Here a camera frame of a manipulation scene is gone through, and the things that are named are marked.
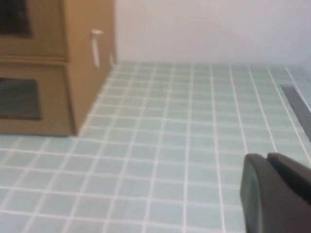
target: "white wall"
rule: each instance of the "white wall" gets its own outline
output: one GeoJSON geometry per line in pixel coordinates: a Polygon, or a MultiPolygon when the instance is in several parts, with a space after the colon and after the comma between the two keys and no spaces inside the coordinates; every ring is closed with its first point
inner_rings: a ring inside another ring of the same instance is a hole
{"type": "Polygon", "coordinates": [[[119,60],[296,64],[308,55],[310,0],[117,0],[116,9],[119,60]]]}

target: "floor tile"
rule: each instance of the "floor tile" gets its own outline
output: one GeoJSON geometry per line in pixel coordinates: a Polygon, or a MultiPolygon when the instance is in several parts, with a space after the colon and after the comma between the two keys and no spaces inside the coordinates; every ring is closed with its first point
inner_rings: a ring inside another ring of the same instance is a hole
{"type": "Polygon", "coordinates": [[[167,202],[152,202],[150,206],[149,221],[156,223],[182,224],[183,206],[167,202]]]}

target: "black object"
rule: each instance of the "black object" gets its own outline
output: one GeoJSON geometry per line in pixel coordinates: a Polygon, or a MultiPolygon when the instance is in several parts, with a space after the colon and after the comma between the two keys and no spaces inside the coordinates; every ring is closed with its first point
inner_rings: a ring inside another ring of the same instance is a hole
{"type": "Polygon", "coordinates": [[[283,85],[281,88],[311,142],[311,112],[293,86],[283,85]]]}
{"type": "Polygon", "coordinates": [[[247,233],[311,233],[311,170],[279,153],[244,159],[241,201],[247,233]]]}

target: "black plastic part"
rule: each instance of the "black plastic part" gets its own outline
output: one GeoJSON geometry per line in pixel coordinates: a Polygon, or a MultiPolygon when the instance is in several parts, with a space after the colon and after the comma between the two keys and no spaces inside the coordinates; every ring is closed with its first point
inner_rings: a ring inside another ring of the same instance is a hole
{"type": "Polygon", "coordinates": [[[261,155],[244,160],[241,201],[247,233],[310,233],[310,205],[261,155]]]}

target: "cabinet door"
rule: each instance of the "cabinet door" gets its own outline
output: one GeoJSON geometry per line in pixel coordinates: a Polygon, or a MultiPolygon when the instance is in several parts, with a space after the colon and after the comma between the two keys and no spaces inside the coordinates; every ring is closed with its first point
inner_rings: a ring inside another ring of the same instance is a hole
{"type": "Polygon", "coordinates": [[[72,134],[64,70],[0,62],[0,133],[72,134]]]}
{"type": "Polygon", "coordinates": [[[62,0],[1,0],[0,56],[64,59],[62,0]]]}

